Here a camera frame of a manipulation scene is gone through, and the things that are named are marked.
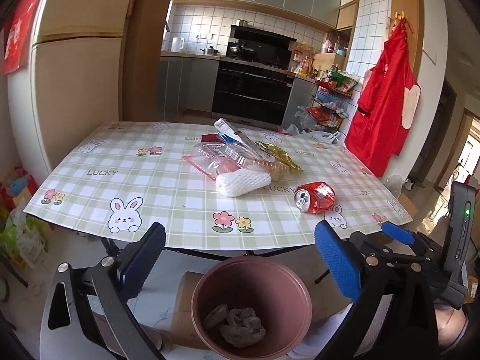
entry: checkered tablecloth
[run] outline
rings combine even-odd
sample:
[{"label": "checkered tablecloth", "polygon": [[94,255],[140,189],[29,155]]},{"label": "checkered tablecloth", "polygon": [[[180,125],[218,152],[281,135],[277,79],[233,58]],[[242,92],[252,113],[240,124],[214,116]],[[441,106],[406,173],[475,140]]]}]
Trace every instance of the checkered tablecloth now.
[{"label": "checkered tablecloth", "polygon": [[[385,186],[347,149],[243,131],[253,141],[282,147],[303,172],[227,198],[215,192],[214,181],[182,159],[201,135],[216,132],[214,127],[106,124],[55,168],[25,211],[72,230],[128,242],[138,241],[153,222],[159,222],[166,229],[167,246],[203,250],[312,244],[314,227],[323,219],[343,239],[357,230],[377,232],[386,220],[398,225],[411,221]],[[335,190],[336,206],[325,214],[299,212],[294,188],[320,180]]]}]

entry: red poster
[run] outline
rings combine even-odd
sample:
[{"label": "red poster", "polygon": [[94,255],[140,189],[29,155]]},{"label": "red poster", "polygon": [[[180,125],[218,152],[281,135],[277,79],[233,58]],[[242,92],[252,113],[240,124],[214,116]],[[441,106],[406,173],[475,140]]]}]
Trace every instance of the red poster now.
[{"label": "red poster", "polygon": [[25,41],[30,34],[32,20],[37,10],[39,0],[20,0],[15,7],[11,21],[7,44],[5,46],[5,61],[3,74],[16,71],[20,67],[20,59]]}]

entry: blue gripper pad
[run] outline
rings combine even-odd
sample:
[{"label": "blue gripper pad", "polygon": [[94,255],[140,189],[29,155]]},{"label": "blue gripper pad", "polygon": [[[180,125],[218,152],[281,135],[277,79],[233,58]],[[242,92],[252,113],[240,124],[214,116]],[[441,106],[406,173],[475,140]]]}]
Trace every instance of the blue gripper pad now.
[{"label": "blue gripper pad", "polygon": [[165,228],[153,223],[138,242],[125,247],[119,258],[125,254],[125,261],[118,267],[118,278],[122,289],[120,295],[126,302],[136,298],[145,283],[160,253],[165,247]]},{"label": "blue gripper pad", "polygon": [[315,226],[315,245],[343,296],[356,302],[360,293],[360,272],[345,251],[342,240],[327,221]]},{"label": "blue gripper pad", "polygon": [[411,232],[394,225],[392,222],[383,223],[382,231],[404,245],[411,245],[415,241]]}]

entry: gold foil wrapper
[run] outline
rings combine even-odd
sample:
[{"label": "gold foil wrapper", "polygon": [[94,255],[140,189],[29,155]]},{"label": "gold foil wrapper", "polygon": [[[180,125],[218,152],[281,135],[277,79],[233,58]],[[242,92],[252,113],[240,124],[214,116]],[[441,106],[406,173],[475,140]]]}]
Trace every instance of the gold foil wrapper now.
[{"label": "gold foil wrapper", "polygon": [[275,158],[277,158],[280,162],[288,166],[290,169],[293,169],[294,171],[297,171],[297,172],[302,171],[302,168],[300,168],[296,163],[294,163],[291,157],[289,156],[289,154],[285,150],[283,150],[281,147],[278,147],[273,143],[265,143],[265,142],[256,142],[256,144],[266,152],[275,156]]}]

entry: cartoon bunny print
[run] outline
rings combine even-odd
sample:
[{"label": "cartoon bunny print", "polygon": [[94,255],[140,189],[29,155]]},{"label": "cartoon bunny print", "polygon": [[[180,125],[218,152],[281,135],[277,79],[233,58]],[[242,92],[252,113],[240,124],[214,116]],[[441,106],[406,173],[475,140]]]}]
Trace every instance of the cartoon bunny print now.
[{"label": "cartoon bunny print", "polygon": [[260,134],[263,135],[268,142],[282,142],[282,140],[273,132],[261,132]]},{"label": "cartoon bunny print", "polygon": [[137,211],[142,203],[142,198],[135,198],[124,205],[121,199],[114,198],[110,202],[110,208],[113,211],[108,223],[110,231],[112,233],[118,233],[120,230],[128,230],[131,233],[137,231],[142,224],[142,219]]},{"label": "cartoon bunny print", "polygon": [[333,166],[335,169],[337,169],[337,171],[343,174],[344,176],[352,175],[352,172],[349,171],[348,169],[345,169],[340,162],[337,162],[337,163],[330,162],[330,165]]},{"label": "cartoon bunny print", "polygon": [[83,154],[90,153],[93,149],[95,149],[95,147],[103,145],[104,143],[105,142],[102,140],[97,141],[96,139],[92,139],[86,145],[80,146],[77,150]]},{"label": "cartoon bunny print", "polygon": [[392,207],[398,216],[403,217],[405,216],[405,210],[402,206],[400,206],[396,200],[387,200],[387,204]]},{"label": "cartoon bunny print", "polygon": [[153,122],[152,130],[168,130],[170,128],[167,122]]},{"label": "cartoon bunny print", "polygon": [[341,212],[342,208],[338,204],[335,204],[330,210],[325,211],[325,220],[331,227],[341,227],[342,229],[347,228],[347,222],[344,217],[340,215]]}]

